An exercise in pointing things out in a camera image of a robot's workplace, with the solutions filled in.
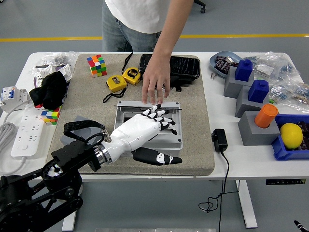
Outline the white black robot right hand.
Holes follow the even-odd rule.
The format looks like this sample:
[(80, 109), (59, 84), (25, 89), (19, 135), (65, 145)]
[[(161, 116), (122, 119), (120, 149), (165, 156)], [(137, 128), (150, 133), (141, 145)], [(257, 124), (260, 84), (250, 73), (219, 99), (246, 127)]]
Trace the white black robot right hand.
[(294, 220), (294, 224), (301, 232), (308, 232), (308, 230), (297, 220)]

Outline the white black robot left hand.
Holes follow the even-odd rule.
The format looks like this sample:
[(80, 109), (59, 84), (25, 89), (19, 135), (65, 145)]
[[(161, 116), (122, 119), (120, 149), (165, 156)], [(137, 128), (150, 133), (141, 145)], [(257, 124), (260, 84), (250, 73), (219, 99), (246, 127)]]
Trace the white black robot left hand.
[(125, 152), (131, 152), (135, 161), (162, 166), (180, 164), (182, 159), (148, 149), (143, 145), (155, 138), (162, 130), (169, 130), (174, 135), (176, 122), (163, 117), (169, 110), (161, 110), (161, 105), (155, 105), (140, 114), (134, 115), (111, 133), (110, 142), (102, 142), (107, 151), (106, 159), (109, 163), (115, 162)]

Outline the person's left hand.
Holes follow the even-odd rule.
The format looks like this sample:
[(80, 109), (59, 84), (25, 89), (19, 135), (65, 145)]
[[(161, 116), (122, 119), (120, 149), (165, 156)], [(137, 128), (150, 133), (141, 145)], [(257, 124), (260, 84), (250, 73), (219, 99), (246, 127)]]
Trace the person's left hand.
[(150, 100), (151, 104), (163, 103), (163, 99), (170, 92), (170, 64), (169, 59), (152, 57), (143, 75), (142, 103)]

